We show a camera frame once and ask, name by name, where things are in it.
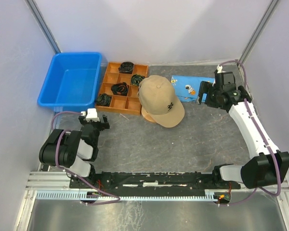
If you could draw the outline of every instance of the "baseball cap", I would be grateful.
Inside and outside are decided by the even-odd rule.
[[[166,128],[178,125],[185,115],[172,84],[162,76],[150,76],[139,84],[138,97],[143,116],[149,114]]]
[[[146,121],[149,121],[151,123],[155,123],[156,124],[156,121],[149,115],[149,113],[145,109],[141,110],[141,114],[143,115],[143,118]]]

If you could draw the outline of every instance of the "wooden compartment organizer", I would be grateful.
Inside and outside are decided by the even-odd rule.
[[[131,115],[140,115],[141,104],[139,102],[137,92],[138,86],[131,85],[131,77],[135,74],[147,77],[149,67],[146,65],[134,64],[132,74],[119,73],[121,63],[109,63],[106,69],[104,79],[99,91],[99,95],[106,93],[111,96],[109,107],[95,105],[99,111],[117,112]],[[111,86],[117,83],[126,82],[129,86],[127,96],[114,95],[111,91]]]

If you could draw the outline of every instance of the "gray work surface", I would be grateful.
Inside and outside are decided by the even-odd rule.
[[[150,75],[214,77],[216,66],[152,66]],[[236,66],[234,72],[242,83]],[[183,103],[185,117],[174,128],[163,128],[141,116],[106,114],[110,129],[99,138],[96,172],[210,172],[215,165],[244,165],[249,153],[231,117],[205,104]],[[64,115],[60,128],[80,129],[76,115]],[[234,201],[249,193],[233,192]],[[251,200],[218,208],[212,202],[121,202],[84,206],[76,201],[37,200],[33,231],[281,231],[283,219],[275,198],[258,192]]]
[[[151,66],[149,75],[214,77],[216,66]],[[224,70],[234,72],[235,65]],[[174,128],[164,128],[142,116],[99,112],[108,116],[109,130],[99,137],[96,172],[210,172],[215,165],[244,165],[249,153],[244,139],[226,111],[183,103],[185,116]],[[64,115],[59,128],[80,129],[77,115]]]

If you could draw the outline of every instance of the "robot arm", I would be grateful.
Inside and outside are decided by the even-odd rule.
[[[198,94],[199,103],[201,103],[204,93],[207,94],[205,101],[207,106],[224,109],[233,118],[242,133],[250,154],[250,161],[244,166],[222,165],[215,167],[214,171],[217,171],[215,174],[218,175],[219,180],[242,182],[250,189],[276,184],[276,171],[268,150],[269,146],[277,159],[281,182],[283,182],[289,168],[289,153],[280,152],[279,148],[272,142],[255,113],[249,94],[243,86],[236,88],[233,73],[217,70],[213,84],[201,82]]]
[[[100,131],[109,129],[107,116],[99,118],[95,108],[81,112],[79,121],[83,125],[80,131],[66,132],[59,143],[58,163],[81,177],[89,177],[94,167],[91,165],[98,154]],[[55,152],[63,129],[52,131],[39,152],[43,164],[56,166]]]

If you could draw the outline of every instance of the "white panel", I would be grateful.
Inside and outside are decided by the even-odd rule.
[[[77,149],[77,156],[79,156],[83,160],[89,160],[91,159],[93,155],[93,148],[90,145],[87,145],[87,143],[80,139],[79,146]]]
[[[69,170],[78,176],[87,177],[90,173],[91,165],[76,156],[75,162],[69,168]]]
[[[53,112],[37,98],[53,52],[23,0],[0,0],[0,231],[13,230]]]
[[[253,103],[247,104],[250,108],[255,122],[258,124],[260,130],[266,138],[268,146],[271,147],[273,152],[276,152],[277,150],[279,150],[279,148],[272,142],[272,140],[264,130],[261,122],[259,121],[259,118],[256,116]],[[260,153],[263,153],[265,155],[270,154],[252,118],[249,116],[244,102],[240,102],[237,105],[232,106],[229,110],[229,115],[231,116],[231,118],[233,118],[236,125],[240,129],[240,132],[249,150],[250,159],[255,156],[259,156]]]
[[[108,61],[160,64],[239,58],[270,1],[36,3],[63,51],[99,51]]]
[[[289,152],[289,0],[280,1],[245,66],[263,126]]]

